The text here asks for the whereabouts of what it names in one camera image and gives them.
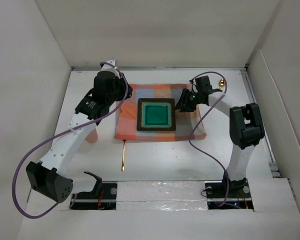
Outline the green square plate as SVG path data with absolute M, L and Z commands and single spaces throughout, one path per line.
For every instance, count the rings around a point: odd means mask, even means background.
M 136 130 L 140 132 L 174 132 L 176 130 L 173 98 L 139 98 Z

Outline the orange blue checkered cloth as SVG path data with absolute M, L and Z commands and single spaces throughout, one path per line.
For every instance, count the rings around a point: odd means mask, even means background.
M 187 141 L 189 139 L 203 140 L 206 131 L 201 123 L 190 135 L 193 128 L 201 119 L 199 108 L 194 112 L 176 111 L 175 131 L 138 131 L 137 109 L 140 98 L 171 98 L 177 102 L 182 90 L 189 88 L 190 84 L 131 84 L 133 88 L 131 98 L 124 101 L 116 111 L 116 127 L 114 138 L 128 141 L 152 141 L 152 142 L 175 142 Z

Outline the gold spoon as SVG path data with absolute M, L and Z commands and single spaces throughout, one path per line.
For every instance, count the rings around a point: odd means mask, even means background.
M 220 88 L 223 88 L 226 86 L 226 80 L 225 79 L 221 79 L 219 82 L 218 82 L 218 85 Z

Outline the gold fork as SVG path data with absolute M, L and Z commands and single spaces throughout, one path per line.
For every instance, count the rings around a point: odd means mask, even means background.
M 121 162 L 121 171 L 125 171 L 125 151 L 126 151 L 126 139 L 123 139 L 123 146 L 122 146 L 122 162 Z

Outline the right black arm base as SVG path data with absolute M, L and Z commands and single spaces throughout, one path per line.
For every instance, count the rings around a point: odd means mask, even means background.
M 253 210 L 251 190 L 246 178 L 240 181 L 205 181 L 201 195 L 207 200 L 209 210 Z

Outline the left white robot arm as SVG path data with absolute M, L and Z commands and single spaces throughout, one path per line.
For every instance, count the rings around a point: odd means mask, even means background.
M 60 204 L 79 186 L 66 177 L 67 168 L 86 137 L 109 116 L 114 102 L 130 98 L 133 89 L 115 70 L 101 70 L 93 87 L 79 102 L 68 125 L 69 133 L 59 137 L 37 163 L 31 161 L 26 173 L 31 188 Z

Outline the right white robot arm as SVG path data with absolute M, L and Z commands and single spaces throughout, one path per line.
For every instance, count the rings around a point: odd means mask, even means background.
M 229 118 L 229 136 L 232 152 L 228 167 L 224 169 L 221 191 L 227 197 L 233 197 L 246 183 L 247 167 L 253 151 L 265 137 L 265 129 L 259 105 L 243 103 L 226 95 L 224 90 L 213 88 L 207 75 L 190 80 L 195 89 L 184 88 L 175 106 L 180 112 L 194 112 L 197 105 L 209 107 L 207 113 L 217 109 Z

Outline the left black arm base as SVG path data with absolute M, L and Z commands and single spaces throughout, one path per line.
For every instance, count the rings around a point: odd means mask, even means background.
M 100 176 L 89 171 L 84 173 L 90 178 L 74 182 L 69 208 L 71 210 L 115 210 L 118 183 L 103 181 Z

